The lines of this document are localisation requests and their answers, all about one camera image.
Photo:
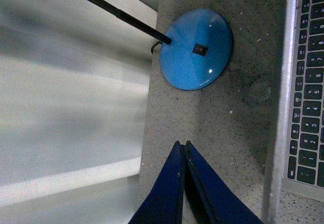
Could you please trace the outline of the left gripper blue left finger camera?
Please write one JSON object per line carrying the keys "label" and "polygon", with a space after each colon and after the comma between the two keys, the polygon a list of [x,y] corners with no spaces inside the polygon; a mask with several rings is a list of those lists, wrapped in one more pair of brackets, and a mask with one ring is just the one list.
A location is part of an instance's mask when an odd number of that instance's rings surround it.
{"label": "left gripper blue left finger camera", "polygon": [[176,141],[150,193],[129,223],[181,223],[186,163]]}

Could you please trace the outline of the left gripper blue right finger camera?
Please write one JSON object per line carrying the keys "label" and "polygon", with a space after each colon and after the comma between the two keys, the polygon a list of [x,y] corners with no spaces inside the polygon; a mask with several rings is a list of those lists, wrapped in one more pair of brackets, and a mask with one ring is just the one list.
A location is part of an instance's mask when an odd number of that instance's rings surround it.
{"label": "left gripper blue right finger camera", "polygon": [[190,141],[185,144],[185,157],[209,223],[262,223],[232,193]]}

